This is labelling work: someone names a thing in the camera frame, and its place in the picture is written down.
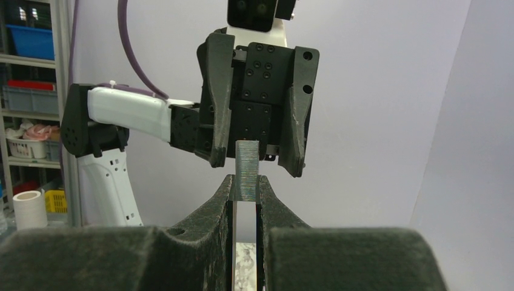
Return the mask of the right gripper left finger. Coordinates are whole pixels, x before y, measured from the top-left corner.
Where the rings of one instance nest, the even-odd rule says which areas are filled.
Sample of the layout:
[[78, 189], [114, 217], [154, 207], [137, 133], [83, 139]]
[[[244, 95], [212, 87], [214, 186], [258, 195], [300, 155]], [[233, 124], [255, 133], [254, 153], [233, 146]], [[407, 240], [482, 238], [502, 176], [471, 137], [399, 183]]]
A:
[[232, 185], [172, 227], [17, 231], [1, 244], [1, 289], [230, 290]]

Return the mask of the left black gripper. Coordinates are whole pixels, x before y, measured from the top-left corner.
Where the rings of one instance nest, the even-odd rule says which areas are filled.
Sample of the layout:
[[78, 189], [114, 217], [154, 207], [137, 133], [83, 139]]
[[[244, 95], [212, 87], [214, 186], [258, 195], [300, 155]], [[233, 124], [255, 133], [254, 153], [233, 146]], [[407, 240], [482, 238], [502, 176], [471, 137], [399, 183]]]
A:
[[196, 155], [224, 167], [230, 130], [232, 158], [236, 141], [257, 140], [261, 159], [273, 161], [279, 152], [278, 165], [299, 178], [319, 51], [257, 42], [233, 51], [234, 43], [234, 36], [213, 32], [197, 49], [203, 83]]

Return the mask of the staple strip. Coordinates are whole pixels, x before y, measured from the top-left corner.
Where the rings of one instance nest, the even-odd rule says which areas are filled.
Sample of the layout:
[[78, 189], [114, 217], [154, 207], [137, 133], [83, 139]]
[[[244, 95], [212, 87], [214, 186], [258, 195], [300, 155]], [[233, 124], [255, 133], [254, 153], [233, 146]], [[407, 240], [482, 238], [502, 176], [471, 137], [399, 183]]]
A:
[[258, 192], [259, 141], [236, 141], [235, 199], [255, 202]]

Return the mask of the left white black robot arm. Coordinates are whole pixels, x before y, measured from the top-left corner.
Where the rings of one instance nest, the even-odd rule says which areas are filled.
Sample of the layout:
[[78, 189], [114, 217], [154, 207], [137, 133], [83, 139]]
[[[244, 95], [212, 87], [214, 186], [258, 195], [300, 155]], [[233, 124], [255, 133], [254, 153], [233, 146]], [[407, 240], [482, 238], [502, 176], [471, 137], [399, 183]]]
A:
[[142, 225], [126, 162], [132, 130], [214, 168], [235, 158], [243, 141], [254, 141], [259, 160], [302, 175], [319, 51], [270, 41], [238, 45], [235, 36], [217, 30], [196, 55], [199, 102], [164, 99], [116, 82], [70, 86], [61, 140], [93, 184], [103, 226]]

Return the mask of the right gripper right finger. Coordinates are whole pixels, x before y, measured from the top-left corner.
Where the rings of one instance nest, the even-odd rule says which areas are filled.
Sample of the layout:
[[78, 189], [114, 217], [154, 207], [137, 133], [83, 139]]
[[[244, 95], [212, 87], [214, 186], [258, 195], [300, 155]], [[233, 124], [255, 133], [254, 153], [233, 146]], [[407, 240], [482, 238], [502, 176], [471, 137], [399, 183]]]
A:
[[316, 228], [259, 177], [258, 290], [446, 290], [431, 247], [412, 229]]

